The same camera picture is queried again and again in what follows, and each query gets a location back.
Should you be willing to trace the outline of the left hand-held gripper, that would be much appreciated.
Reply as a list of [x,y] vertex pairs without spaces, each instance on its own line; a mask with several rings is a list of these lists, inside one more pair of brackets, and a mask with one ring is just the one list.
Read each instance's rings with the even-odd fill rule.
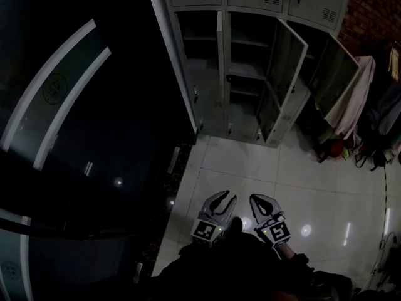
[[198,217],[192,225],[190,235],[193,243],[212,247],[223,237],[236,205],[237,196],[234,195],[229,200],[223,212],[219,214],[214,214],[214,212],[228,194],[229,190],[220,191],[204,201]]

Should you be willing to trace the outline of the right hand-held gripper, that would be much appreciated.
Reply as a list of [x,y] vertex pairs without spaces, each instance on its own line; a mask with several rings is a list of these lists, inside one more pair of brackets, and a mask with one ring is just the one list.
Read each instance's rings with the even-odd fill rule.
[[254,229],[257,236],[270,248],[287,243],[291,235],[278,202],[266,195],[251,194],[249,203],[258,224]]

